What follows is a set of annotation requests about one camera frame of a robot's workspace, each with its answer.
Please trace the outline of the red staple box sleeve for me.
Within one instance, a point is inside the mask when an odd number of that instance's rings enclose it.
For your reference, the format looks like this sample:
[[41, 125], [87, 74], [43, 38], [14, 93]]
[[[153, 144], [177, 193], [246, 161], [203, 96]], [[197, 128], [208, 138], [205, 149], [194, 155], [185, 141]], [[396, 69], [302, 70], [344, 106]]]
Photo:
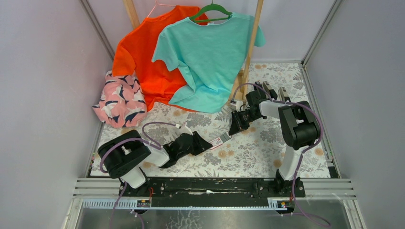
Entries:
[[221, 146], [223, 143], [224, 143], [224, 142], [223, 142], [223, 140], [222, 140], [221, 138], [216, 138], [216, 139], [210, 141], [210, 144], [212, 145], [212, 146], [210, 147], [210, 150], [214, 150], [214, 149], [218, 148], [218, 147]]

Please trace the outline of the beige and black stapler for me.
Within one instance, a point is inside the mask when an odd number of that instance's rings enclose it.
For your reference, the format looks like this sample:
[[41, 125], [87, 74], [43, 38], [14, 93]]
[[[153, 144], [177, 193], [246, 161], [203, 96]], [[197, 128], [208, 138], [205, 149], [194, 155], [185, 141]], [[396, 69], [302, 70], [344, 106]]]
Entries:
[[277, 95], [276, 91], [267, 81], [264, 81], [262, 83], [262, 87], [269, 94], [269, 96], [268, 96], [269, 98], [272, 98], [274, 100], [277, 99], [278, 95]]

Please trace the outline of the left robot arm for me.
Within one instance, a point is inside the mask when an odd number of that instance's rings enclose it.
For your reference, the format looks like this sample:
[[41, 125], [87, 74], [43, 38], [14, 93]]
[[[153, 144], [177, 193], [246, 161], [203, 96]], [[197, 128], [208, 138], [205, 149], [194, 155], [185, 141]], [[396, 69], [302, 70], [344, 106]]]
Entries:
[[148, 191], [147, 176], [140, 169], [143, 162], [169, 168], [186, 155], [197, 156], [212, 147], [196, 131], [181, 133], [174, 141], [156, 146], [131, 130], [101, 145], [97, 153], [103, 173], [120, 179], [136, 196], [143, 196]]

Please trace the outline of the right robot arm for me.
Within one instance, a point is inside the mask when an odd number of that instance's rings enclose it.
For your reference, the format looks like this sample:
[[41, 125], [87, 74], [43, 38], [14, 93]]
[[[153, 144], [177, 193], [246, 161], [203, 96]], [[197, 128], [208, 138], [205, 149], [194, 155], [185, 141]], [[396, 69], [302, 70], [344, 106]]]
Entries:
[[311, 109], [309, 102], [275, 100], [273, 94], [258, 90], [247, 94], [247, 108], [240, 105], [231, 113], [229, 135], [235, 135], [250, 127], [258, 119], [267, 117], [280, 121], [281, 133], [286, 147], [281, 167], [276, 172], [275, 193], [285, 197], [297, 183], [303, 155], [320, 143], [323, 135], [320, 118]]

